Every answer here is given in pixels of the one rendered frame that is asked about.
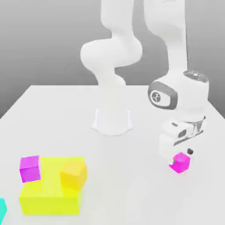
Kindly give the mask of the small orange cube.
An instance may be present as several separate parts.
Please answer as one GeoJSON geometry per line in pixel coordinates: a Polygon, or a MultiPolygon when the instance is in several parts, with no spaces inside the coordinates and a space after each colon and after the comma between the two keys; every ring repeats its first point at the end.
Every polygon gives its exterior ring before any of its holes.
{"type": "Polygon", "coordinates": [[[83,161],[69,159],[60,170],[61,185],[75,190],[82,189],[87,179],[87,165],[83,161]]]}

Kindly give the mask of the large yellow box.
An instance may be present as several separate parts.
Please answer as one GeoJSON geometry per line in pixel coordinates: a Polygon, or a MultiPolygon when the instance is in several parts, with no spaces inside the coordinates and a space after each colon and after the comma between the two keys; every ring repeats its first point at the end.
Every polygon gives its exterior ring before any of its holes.
{"type": "Polygon", "coordinates": [[[40,157],[41,179],[24,184],[19,195],[23,214],[79,214],[83,190],[61,185],[60,170],[71,159],[84,157],[40,157]]]}

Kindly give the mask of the small cyan cube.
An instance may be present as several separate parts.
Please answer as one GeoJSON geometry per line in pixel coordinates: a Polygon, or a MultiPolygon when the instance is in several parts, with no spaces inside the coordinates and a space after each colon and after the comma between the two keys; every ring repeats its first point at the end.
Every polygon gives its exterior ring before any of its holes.
{"type": "Polygon", "coordinates": [[[5,214],[7,212],[7,207],[4,198],[0,198],[0,222],[2,222],[5,214]]]}

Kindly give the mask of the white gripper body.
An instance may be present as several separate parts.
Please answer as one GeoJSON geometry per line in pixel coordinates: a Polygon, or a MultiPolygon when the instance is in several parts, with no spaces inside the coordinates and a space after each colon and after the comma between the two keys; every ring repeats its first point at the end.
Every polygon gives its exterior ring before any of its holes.
{"type": "Polygon", "coordinates": [[[191,157],[187,153],[187,149],[191,149],[190,147],[184,145],[183,143],[188,142],[191,138],[199,136],[203,133],[200,131],[199,133],[193,135],[192,137],[187,137],[186,135],[183,137],[175,137],[168,134],[161,134],[159,136],[159,154],[167,161],[173,159],[175,155],[182,152],[187,156],[191,157]]]}

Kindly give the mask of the small magenta cube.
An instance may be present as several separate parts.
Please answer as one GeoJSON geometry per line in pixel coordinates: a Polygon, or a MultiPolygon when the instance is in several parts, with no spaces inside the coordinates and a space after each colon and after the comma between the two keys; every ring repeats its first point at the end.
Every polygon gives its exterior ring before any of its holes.
{"type": "Polygon", "coordinates": [[[180,174],[189,168],[190,160],[191,158],[189,156],[180,152],[173,157],[173,163],[169,167],[180,174]]]}

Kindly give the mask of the small purple cube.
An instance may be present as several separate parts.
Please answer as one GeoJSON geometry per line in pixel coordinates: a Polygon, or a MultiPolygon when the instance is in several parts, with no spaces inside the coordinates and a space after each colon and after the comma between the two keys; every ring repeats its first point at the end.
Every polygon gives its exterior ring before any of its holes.
{"type": "Polygon", "coordinates": [[[22,157],[20,160],[19,171],[23,183],[40,180],[40,157],[22,157]]]}

